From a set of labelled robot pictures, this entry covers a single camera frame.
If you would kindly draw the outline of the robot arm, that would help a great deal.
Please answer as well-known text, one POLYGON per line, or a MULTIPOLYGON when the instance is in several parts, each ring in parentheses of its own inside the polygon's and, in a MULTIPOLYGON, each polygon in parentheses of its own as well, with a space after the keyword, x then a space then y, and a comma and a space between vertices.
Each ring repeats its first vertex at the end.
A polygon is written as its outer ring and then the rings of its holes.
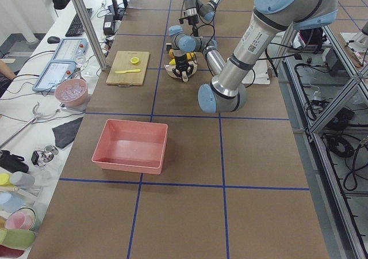
POLYGON ((203 3, 200 0, 183 0, 184 16, 179 18, 179 23, 183 24, 184 20, 187 20, 191 26, 196 26, 199 20, 206 24, 211 23, 221 1, 208 0, 207 3, 203 3))
POLYGON ((247 99, 242 81, 275 35, 289 26, 303 30, 329 25, 336 19, 337 7, 338 0, 254 0, 249 27, 227 60, 212 39, 189 36, 181 26, 171 26, 176 63, 183 65, 189 52, 202 53, 214 77, 198 90, 200 108, 206 113, 237 111, 247 99))

